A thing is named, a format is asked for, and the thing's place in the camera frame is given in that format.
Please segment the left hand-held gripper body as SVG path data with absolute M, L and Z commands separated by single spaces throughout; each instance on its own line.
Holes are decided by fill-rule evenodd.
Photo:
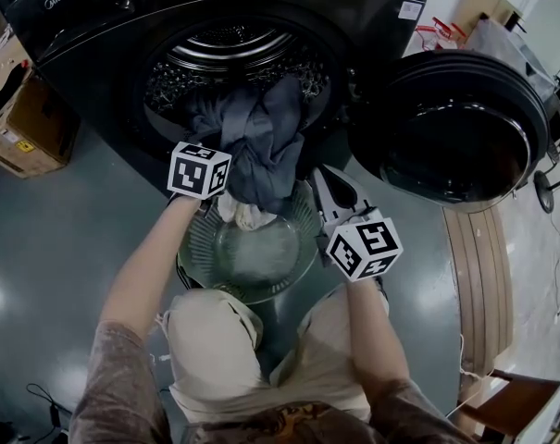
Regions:
M 179 142 L 171 153 L 169 203 L 180 197 L 199 200 L 197 215 L 207 216 L 214 198 L 225 191 L 232 156 L 201 144 Z

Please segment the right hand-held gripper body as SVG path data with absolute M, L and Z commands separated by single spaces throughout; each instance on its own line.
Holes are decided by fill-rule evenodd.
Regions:
M 370 207 L 331 228 L 320 251 L 349 281 L 386 273 L 404 252 L 392 220 Z

